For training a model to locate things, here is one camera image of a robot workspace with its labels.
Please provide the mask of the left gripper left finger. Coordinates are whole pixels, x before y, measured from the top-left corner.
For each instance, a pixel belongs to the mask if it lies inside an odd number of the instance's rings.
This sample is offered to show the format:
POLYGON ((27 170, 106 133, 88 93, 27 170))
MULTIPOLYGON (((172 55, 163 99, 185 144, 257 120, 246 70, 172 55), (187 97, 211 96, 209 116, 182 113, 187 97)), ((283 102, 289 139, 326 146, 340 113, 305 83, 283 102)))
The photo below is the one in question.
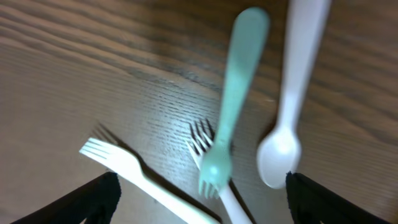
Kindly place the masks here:
POLYGON ((12 224, 110 224, 120 198, 117 173, 106 172, 12 224))

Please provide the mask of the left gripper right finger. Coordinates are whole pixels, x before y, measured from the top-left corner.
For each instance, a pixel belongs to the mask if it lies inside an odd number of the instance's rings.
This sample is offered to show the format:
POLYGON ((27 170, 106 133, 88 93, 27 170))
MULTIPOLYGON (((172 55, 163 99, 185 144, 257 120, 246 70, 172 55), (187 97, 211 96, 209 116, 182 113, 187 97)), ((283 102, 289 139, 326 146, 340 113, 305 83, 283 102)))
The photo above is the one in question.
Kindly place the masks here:
POLYGON ((295 224, 389 224, 301 173, 287 173, 285 188, 295 224))

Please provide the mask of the white fork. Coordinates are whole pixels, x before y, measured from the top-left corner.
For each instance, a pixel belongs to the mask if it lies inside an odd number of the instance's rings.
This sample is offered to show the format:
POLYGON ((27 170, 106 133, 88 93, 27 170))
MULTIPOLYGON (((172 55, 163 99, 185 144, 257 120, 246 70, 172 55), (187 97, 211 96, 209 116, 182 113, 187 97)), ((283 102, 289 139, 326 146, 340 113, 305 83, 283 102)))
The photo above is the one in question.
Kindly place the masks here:
POLYGON ((150 180, 143 173, 138 158, 114 144, 89 138, 79 153, 115 171, 122 178, 136 185, 156 201, 168 208, 186 223, 218 223, 211 215, 150 180))
MULTIPOLYGON (((202 120, 190 124, 191 139, 186 141, 187 147, 192 155, 197 168, 200 170, 201 160, 213 144, 214 132, 210 122, 206 120, 208 128, 205 128, 202 120)), ((238 202, 230 186, 218 194, 227 211, 229 219, 233 224, 252 224, 248 214, 244 211, 238 202)))

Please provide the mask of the white spoon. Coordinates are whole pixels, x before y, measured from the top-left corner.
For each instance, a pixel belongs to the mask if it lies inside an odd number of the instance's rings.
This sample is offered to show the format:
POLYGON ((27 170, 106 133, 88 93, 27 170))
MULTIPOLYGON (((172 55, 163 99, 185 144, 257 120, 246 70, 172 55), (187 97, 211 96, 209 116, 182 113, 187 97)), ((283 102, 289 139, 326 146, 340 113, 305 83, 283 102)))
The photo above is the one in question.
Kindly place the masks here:
POLYGON ((289 2, 278 115, 256 157, 261 180, 273 189, 285 186, 287 173, 295 172, 300 161, 297 124, 330 6, 330 0, 289 2))

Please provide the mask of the mint green plastic fork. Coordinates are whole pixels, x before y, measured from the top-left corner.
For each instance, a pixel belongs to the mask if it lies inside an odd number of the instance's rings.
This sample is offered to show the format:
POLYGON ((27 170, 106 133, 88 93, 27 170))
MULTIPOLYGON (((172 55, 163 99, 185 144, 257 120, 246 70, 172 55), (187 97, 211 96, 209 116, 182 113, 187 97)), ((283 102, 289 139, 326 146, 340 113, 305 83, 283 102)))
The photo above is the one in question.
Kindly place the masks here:
POLYGON ((198 190, 205 198, 214 197, 229 183, 233 168, 230 145, 234 129, 262 57, 269 27, 269 16, 259 7, 243 10, 234 20, 218 128, 200 166, 198 190))

